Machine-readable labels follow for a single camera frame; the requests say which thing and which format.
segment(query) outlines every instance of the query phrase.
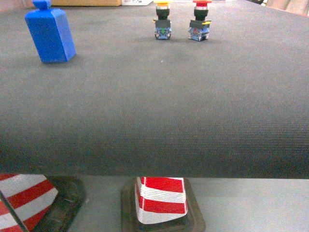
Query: cardboard box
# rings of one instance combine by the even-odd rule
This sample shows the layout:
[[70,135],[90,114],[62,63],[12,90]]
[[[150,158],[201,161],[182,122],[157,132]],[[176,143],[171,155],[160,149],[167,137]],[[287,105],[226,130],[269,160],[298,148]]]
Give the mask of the cardboard box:
[[52,0],[53,6],[120,6],[121,0]]
[[122,0],[123,6],[147,6],[153,0]]

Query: traffic cone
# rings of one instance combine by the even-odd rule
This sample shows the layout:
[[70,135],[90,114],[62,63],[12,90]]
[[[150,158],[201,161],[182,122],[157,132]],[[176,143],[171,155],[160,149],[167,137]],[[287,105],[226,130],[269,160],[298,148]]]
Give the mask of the traffic cone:
[[185,216],[188,212],[183,178],[138,177],[135,206],[139,222],[155,224]]
[[[29,231],[44,217],[58,194],[43,175],[0,175],[0,191]],[[22,231],[4,201],[0,202],[0,230]]]
[[121,191],[122,232],[204,232],[206,225],[184,178],[138,177]]
[[1,232],[65,232],[85,199],[80,180],[0,174]]

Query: black rubber base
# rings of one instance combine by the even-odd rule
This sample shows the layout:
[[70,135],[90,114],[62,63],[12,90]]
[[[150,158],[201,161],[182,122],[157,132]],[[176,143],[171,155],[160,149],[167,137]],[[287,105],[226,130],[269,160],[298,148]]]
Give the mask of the black rubber base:
[[32,232],[65,232],[84,203],[84,187],[78,179],[67,177],[48,177],[47,179],[59,193]]
[[204,232],[206,225],[188,179],[184,180],[188,202],[186,216],[163,223],[145,225],[138,221],[135,209],[136,179],[121,189],[122,232]]

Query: red and white striped cone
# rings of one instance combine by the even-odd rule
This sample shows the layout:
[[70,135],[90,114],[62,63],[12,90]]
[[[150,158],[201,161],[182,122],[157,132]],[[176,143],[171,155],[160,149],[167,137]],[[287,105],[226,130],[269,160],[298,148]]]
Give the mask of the red and white striped cone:
[[[43,218],[58,194],[44,175],[2,174],[0,190],[29,231]],[[0,231],[22,231],[3,202],[0,202]]]
[[183,178],[137,177],[135,206],[139,222],[156,224],[188,212]]

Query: table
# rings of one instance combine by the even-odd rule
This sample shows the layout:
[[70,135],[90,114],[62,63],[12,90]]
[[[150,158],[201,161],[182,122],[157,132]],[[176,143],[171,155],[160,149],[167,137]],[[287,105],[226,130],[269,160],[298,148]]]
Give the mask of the table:
[[309,19],[213,2],[208,41],[174,2],[64,8],[77,55],[42,64],[24,21],[0,14],[0,173],[304,178]]

